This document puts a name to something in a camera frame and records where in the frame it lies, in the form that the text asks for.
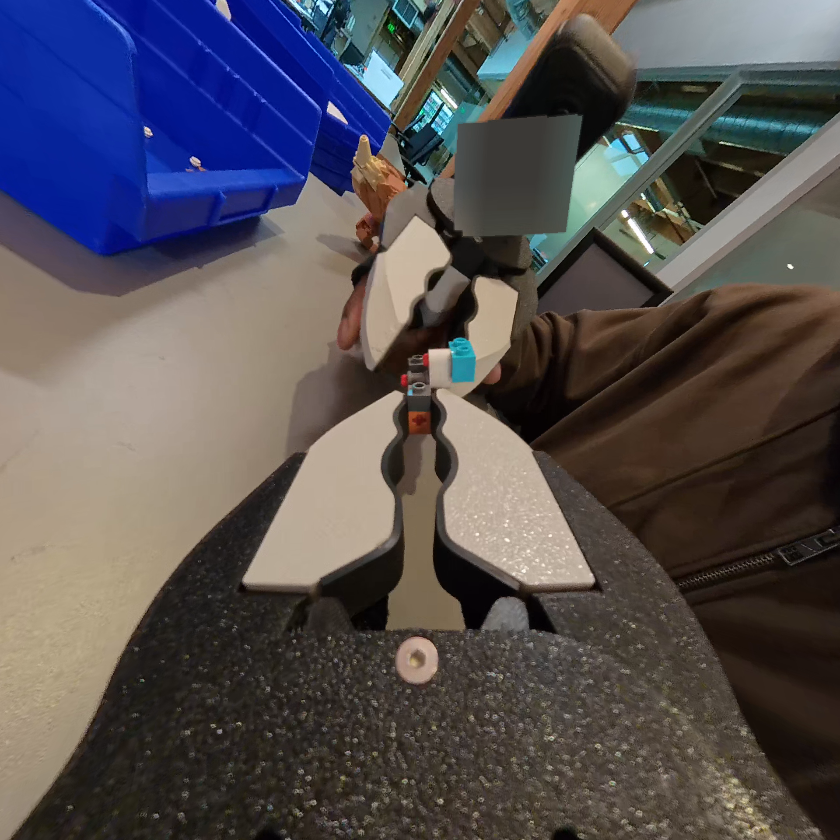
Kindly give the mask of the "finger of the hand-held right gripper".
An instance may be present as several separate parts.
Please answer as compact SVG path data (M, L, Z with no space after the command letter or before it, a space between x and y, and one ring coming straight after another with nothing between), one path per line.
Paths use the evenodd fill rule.
M434 227L413 217L374 258L367 276L361 315L361 347L369 371L377 369L413 320L429 281L452 256Z
M518 292L502 279L478 276L470 292L476 306L465 322L464 337L476 354L476 377L471 383L451 386L451 392L461 397L481 385L509 350L518 305Z

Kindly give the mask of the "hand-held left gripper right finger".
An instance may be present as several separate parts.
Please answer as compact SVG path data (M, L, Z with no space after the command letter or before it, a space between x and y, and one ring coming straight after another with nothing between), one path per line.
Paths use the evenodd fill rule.
M596 578L538 462L500 419L448 390L434 399L434 569L464 617L501 597L590 592Z

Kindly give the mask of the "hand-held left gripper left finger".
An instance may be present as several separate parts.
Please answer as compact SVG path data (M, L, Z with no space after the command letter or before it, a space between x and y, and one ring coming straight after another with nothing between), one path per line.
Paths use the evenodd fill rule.
M269 525L242 585L332 597L351 616L403 574L403 394L391 392L316 441Z

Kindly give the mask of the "teal grey red brick assembly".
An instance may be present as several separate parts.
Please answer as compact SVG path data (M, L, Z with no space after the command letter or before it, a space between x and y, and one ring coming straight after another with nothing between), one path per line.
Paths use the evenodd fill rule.
M476 383L476 353L470 341L456 338L443 349L417 353L408 361L408 371L401 377L404 390L425 384L432 390Z

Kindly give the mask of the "person's right forearm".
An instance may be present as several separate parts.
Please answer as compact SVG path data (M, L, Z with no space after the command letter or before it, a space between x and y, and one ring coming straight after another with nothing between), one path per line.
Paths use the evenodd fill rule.
M834 521L838 292L735 285L530 322L487 398L637 534Z

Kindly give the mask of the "grey desk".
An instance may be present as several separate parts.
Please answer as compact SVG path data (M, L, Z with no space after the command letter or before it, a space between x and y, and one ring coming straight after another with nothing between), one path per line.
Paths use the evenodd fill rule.
M2 838L55 780L177 565L386 392L337 329L362 204L115 256L2 195Z

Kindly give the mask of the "person's right hand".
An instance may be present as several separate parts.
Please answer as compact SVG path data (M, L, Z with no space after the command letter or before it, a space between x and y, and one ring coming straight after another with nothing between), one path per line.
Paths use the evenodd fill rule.
M360 280L343 307L336 339L337 347L342 352L351 352L361 341L366 285L366 278ZM381 364L381 370L394 374L404 372L407 360L412 355L443 347L447 342L447 329L444 325L440 325L433 329L419 329L403 333L393 344L390 355Z

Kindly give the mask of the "grey black-framed monitor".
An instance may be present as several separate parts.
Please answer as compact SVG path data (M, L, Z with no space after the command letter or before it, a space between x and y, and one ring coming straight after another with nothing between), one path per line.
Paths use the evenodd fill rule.
M655 308L672 290L597 229L539 283L537 313Z

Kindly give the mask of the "brown tan toy figure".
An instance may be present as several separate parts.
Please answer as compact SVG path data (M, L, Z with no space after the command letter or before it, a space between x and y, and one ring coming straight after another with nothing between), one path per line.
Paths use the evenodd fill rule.
M362 134L353 156L351 181L354 193L366 208L355 225L356 235L362 247L373 254L379 247L388 204L406 189L405 176L391 162L374 155L368 136Z

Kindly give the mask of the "black office chair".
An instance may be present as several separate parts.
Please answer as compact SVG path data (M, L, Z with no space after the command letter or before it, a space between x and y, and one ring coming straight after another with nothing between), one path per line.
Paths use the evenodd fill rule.
M403 168L406 173L409 185L423 183L430 185L434 179L433 175L422 174L418 166L425 165L428 158L443 143L443 137L436 132L433 124L427 123L420 130L410 136L401 133L398 138L398 145Z

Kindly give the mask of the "wooden ceiling beam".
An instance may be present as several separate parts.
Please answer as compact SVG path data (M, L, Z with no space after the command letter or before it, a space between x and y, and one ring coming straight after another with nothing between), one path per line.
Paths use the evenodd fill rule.
M634 2L556 2L478 123L580 118L579 162L625 114L637 62L614 37Z

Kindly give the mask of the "white box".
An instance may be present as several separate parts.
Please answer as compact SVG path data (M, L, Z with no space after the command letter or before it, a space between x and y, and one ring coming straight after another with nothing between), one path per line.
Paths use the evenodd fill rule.
M392 108L394 100L397 99L404 88L403 79L375 49L372 50L364 63L361 78L369 93L385 109Z

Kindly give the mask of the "blue plastic bin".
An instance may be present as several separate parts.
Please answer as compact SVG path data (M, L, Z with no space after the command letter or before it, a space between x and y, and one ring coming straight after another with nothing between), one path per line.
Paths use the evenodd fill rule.
M351 192L360 137L379 153L390 114L285 3L231 1L228 7L233 24L321 109L310 173L338 195Z
M294 204L322 112L212 2L1 3L2 190L101 255ZM144 125L204 171L148 175Z

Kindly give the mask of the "person's brown hooded jacket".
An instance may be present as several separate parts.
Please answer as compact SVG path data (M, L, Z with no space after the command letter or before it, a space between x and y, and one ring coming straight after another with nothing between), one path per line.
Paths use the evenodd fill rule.
M731 474L724 476L728 467ZM657 549L762 750L838 838L838 412L711 471Z

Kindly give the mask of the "silver air duct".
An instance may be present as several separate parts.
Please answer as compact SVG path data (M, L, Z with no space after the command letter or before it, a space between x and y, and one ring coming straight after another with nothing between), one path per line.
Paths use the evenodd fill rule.
M623 115L635 128L672 134L697 109L687 102L636 101ZM707 139L753 151L787 155L818 133L836 111L736 103L707 129Z

